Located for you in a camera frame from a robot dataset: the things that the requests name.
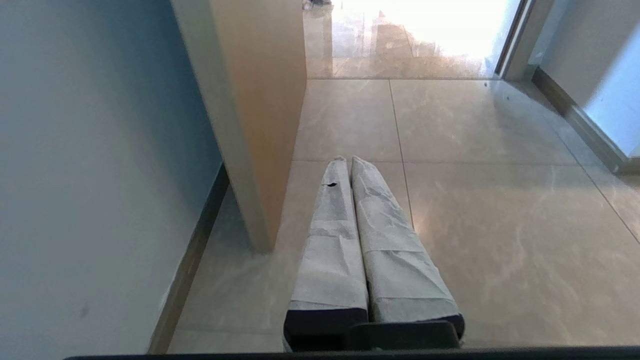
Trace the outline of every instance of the dark baseboard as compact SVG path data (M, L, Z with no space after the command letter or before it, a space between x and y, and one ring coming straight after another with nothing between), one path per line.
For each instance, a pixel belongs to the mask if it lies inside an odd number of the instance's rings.
M229 177L225 165L222 164L211 186L211 191L202 209L198 223L191 235L187 251L185 251L184 257L180 261L180 265L178 265L164 308L151 337L149 354L165 354L169 349L173 332L178 325L182 308L187 300L187 295L189 295L191 283L198 270L200 259L209 240L209 235L211 235L213 223L218 217L218 211L222 205L222 199L227 192L228 185Z
M629 158L620 151L544 70L538 67L532 81L612 173L640 174L640 159Z

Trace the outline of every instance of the white paper wrapping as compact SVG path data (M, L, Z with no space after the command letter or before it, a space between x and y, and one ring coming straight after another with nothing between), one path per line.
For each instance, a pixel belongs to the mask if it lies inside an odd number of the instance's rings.
M460 310L378 169L354 157L351 185L377 322L416 322Z
M367 285L347 162L329 162L316 197L289 310L367 310Z

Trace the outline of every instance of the tile grout line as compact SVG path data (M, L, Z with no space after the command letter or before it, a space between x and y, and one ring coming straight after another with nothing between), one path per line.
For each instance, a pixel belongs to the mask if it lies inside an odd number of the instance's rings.
M558 116L562 117L562 119L564 121L566 121L564 119L564 116L558 114ZM627 228L627 231L631 234L631 236L633 236L633 238L636 240L636 242L640 245L640 240L636 237L636 235L634 234L633 231L631 231L631 229L629 228L629 225L627 225L627 222L624 221L624 219L622 219L622 217L620 216L620 214L618 213L618 210L616 210L616 208L613 206L613 204L611 204L611 201L609 201L609 199L607 199L607 197L604 195L604 193L602 192L602 190L600 189L600 187L598 186L598 184L596 184L596 182L593 180L593 178L591 177L591 175L589 175L589 172L587 171L587 169L584 168L584 165L578 160L578 157L576 157L576 155L573 153L573 151L571 151L571 149L569 148L569 145L566 144L566 141L562 138L562 136L560 136L560 133L558 133L558 131L556 130L556 128L554 126L551 125L551 123L546 119L543 118L544 121L547 123L547 125L549 125L549 127L551 127L551 129L553 129L554 133L556 134L556 136L558 137L558 139L560 139L560 142L562 142L562 144L564 145L564 147L566 148L566 150L569 152L569 154L571 154L571 156L573 156L573 159L575 160L575 162L578 164L578 166L582 169L583 173L585 175L587 175L587 178L591 181L591 184L593 184L593 186L596 187L596 189L598 190L598 192L600 193L600 195L602 196L602 198L604 199L604 201L607 202L607 204L609 204L609 207L613 210L613 213L616 214L616 216L618 217L618 219L622 222L622 224Z
M415 229L413 224L413 210L411 209L411 197L409 196L409 184L406 180L406 170L404 169L404 156L402 155L402 143L400 142L400 129L398 128L398 118L396 116L396 104L394 102L394 92L391 90L391 79L389 79L389 94L391 95L391 107L394 110L394 120L396 122L396 134L398 135L398 147L400 148L400 160L402 160L402 173L404 176L404 188L406 189L406 200L409 202L409 216L411 217L411 227Z
M618 219L620 219L620 221L622 222L622 224L624 224L624 226L627 228L627 231L631 234L631 236L634 237L634 239L636 239L636 242L640 245L640 240L638 240L638 238L636 237L636 234L634 234L633 231L631 231L631 229L629 228L629 225L627 225L627 222L624 221L624 219L622 219L622 217L620 216L620 214L618 213L618 210L616 210L616 208L613 206L613 204L611 204L611 201L609 201L609 199L607 199L607 197L604 195L604 193L602 192L602 190L600 189L600 187L598 186L598 184L596 184L596 182L593 180L593 178L591 177L591 175L589 175L589 172L582 166L580 165L580 167L582 168L582 171L584 171L584 173L587 175L587 177L589 178L589 180L591 180L591 183L593 184L593 186L596 187L596 189L598 189L598 192L600 193L600 195L602 195L602 197L604 198L604 201L607 202L607 204L609 204L609 207L613 210L613 212L616 214L616 216L618 217Z

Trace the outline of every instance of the door frame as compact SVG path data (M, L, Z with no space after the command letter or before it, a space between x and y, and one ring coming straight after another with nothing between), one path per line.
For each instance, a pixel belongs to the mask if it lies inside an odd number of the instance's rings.
M529 57L555 0L520 0L495 69L508 81L530 80Z

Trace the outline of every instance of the marble floor tile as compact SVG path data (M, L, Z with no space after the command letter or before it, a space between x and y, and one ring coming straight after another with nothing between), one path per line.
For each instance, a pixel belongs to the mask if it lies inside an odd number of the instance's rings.
M409 162L575 164L549 110L503 81L391 80Z
M358 29L344 29L329 34L305 32L306 55L326 59L368 57L372 45L364 42L366 36L367 33Z
M380 24L374 27L375 43L369 56L387 58L411 58L411 46L402 25Z
M448 57L363 57L363 58L311 58L307 57L309 78L492 78L493 70L480 60L464 56Z
M569 151L575 156L575 159L580 165L601 165L602 162L598 159L598 156L589 148L589 146L582 140L580 135L575 132L573 127L562 117L556 109L551 105L549 100L536 88L536 86L529 82L509 83L517 90L523 92L531 99L535 100L537 104L532 103L535 112L540 111L544 114L545 120L556 131L560 139L569 148Z
M183 331L280 335L326 161L293 161L280 230L271 254L252 249L231 189L227 192L180 316ZM374 163L409 212L401 163Z
M604 165L585 166L584 170L636 239L640 239L640 176L615 176Z
M437 56L440 53L438 44L433 41L423 41L409 36L409 43L411 44L412 54L415 57Z
M578 166L405 164L470 346L631 345L640 246Z
M282 337L274 334L176 330L168 354L284 352Z
M402 161L387 80L309 80L294 160Z

